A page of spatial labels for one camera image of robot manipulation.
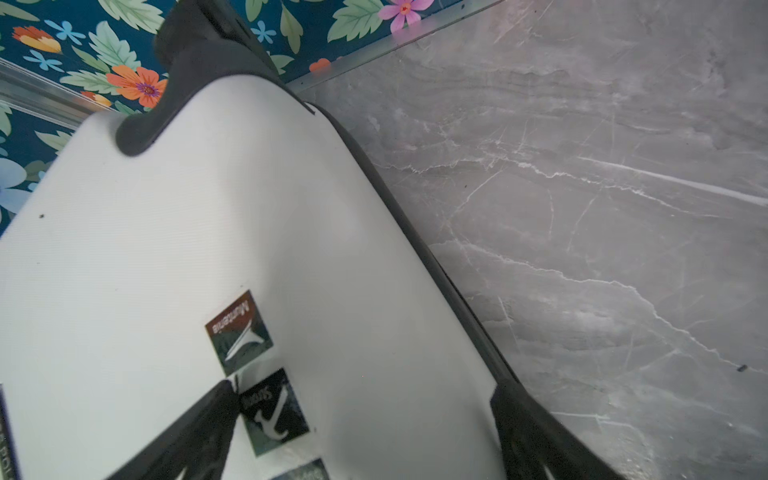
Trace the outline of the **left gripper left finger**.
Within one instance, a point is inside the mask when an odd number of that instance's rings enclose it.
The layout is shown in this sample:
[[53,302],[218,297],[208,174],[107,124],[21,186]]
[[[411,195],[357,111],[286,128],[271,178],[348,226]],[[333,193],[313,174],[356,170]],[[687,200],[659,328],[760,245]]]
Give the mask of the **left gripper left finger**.
[[233,384],[222,380],[110,478],[220,479],[239,414]]

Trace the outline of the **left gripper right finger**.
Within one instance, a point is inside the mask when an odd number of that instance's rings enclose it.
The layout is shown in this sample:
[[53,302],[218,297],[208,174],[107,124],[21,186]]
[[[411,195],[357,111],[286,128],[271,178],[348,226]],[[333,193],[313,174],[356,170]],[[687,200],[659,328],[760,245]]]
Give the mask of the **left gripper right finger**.
[[514,379],[490,400],[509,479],[620,479],[622,476],[537,403]]

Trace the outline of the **white hard-shell suitcase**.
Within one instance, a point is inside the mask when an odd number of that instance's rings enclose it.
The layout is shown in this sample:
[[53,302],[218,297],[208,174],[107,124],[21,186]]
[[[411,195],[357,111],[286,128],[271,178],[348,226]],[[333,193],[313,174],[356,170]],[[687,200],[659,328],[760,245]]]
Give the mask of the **white hard-shell suitcase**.
[[503,479],[508,368],[345,129],[181,1],[146,113],[76,130],[1,238],[1,475],[111,479],[222,380],[220,479]]

